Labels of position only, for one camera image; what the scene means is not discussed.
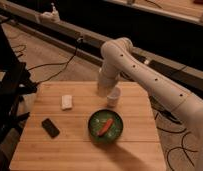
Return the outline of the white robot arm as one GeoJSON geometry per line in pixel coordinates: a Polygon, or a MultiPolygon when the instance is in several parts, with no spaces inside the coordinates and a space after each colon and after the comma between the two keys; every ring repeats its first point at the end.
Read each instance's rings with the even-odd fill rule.
{"type": "Polygon", "coordinates": [[[104,61],[98,74],[98,94],[108,95],[118,83],[119,73],[125,72],[199,139],[195,171],[203,171],[203,99],[136,60],[132,49],[131,40],[125,37],[101,46],[104,61]]]}

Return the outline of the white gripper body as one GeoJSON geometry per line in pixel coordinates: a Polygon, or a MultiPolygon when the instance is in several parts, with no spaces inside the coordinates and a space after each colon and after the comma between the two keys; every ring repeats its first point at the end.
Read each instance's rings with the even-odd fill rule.
{"type": "Polygon", "coordinates": [[[100,97],[106,97],[117,85],[118,81],[118,76],[115,78],[109,78],[102,72],[102,70],[99,70],[97,80],[97,94],[100,97]]]}

